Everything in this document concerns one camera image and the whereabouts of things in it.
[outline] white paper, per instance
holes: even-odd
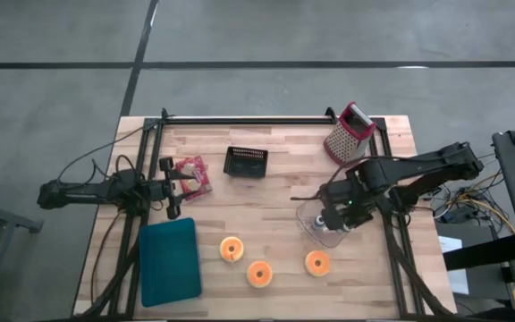
[[[438,240],[440,241],[440,248],[443,250],[443,253],[462,248],[462,240],[460,239],[438,236]],[[448,280],[451,283],[453,292],[469,294],[469,282],[466,279],[465,269],[457,269],[448,272]]]

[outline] wooden table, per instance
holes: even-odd
[[[385,118],[393,154],[415,155],[408,117]],[[139,128],[143,119],[123,117],[117,138]],[[299,227],[295,216],[301,202],[290,201],[290,197],[313,194],[337,168],[322,147],[331,129],[330,125],[165,126],[160,157],[174,157],[176,162],[201,155],[214,188],[204,198],[182,205],[182,217],[194,218],[198,230],[203,292],[197,299],[153,308],[142,307],[138,295],[135,318],[397,318],[383,221],[378,212],[373,221],[349,233],[338,247],[325,250],[332,259],[330,274],[315,278],[303,266],[306,254],[321,246]],[[136,159],[139,140],[137,132],[114,146],[109,172],[114,170],[118,155]],[[251,180],[224,174],[224,155],[231,145],[268,150],[266,178]],[[98,210],[75,313],[90,305],[90,272],[115,215],[114,207],[101,206]],[[165,211],[152,211],[149,223],[166,220]],[[98,264],[95,294],[114,273],[123,221],[124,216],[120,216],[107,240]],[[456,311],[430,212],[414,212],[409,233],[418,272],[443,305]],[[218,253],[220,241],[227,236],[238,236],[245,244],[243,258],[234,264],[221,260]],[[257,259],[268,261],[274,270],[274,279],[266,289],[253,289],[246,282],[246,269]],[[129,279],[130,274],[122,285],[121,303],[126,303]],[[409,310],[414,311],[406,276],[403,284]]]

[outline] orange ring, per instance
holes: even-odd
[[[248,283],[256,288],[262,288],[269,285],[274,277],[274,271],[263,260],[255,261],[248,267]]]
[[[331,260],[324,251],[313,250],[305,257],[305,268],[311,275],[321,277],[331,270]]]
[[[229,262],[234,262],[243,255],[243,242],[238,237],[226,237],[220,242],[220,256]]]

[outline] snack bag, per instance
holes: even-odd
[[[201,156],[187,158],[186,160],[176,163],[176,170],[183,174],[193,175],[196,177],[196,180],[180,180],[180,185],[182,186],[184,193],[198,191],[186,198],[187,201],[195,199],[212,190],[212,185],[210,184],[210,180],[207,178],[206,167],[204,166]]]

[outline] gray floor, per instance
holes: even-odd
[[[147,8],[148,0],[0,0],[0,62],[132,61]],[[167,0],[145,58],[300,59],[515,60],[515,0]],[[0,274],[0,321],[69,316],[95,208],[41,210],[38,186],[112,139],[129,75],[0,71],[0,208],[45,220],[41,234],[15,236]],[[369,114],[408,114],[421,152],[467,140],[484,155],[493,132],[515,128],[515,69],[143,71],[131,114],[321,114],[351,100]],[[100,165],[107,154],[95,156]],[[65,179],[89,170],[80,163]],[[494,196],[511,212],[505,187]]]

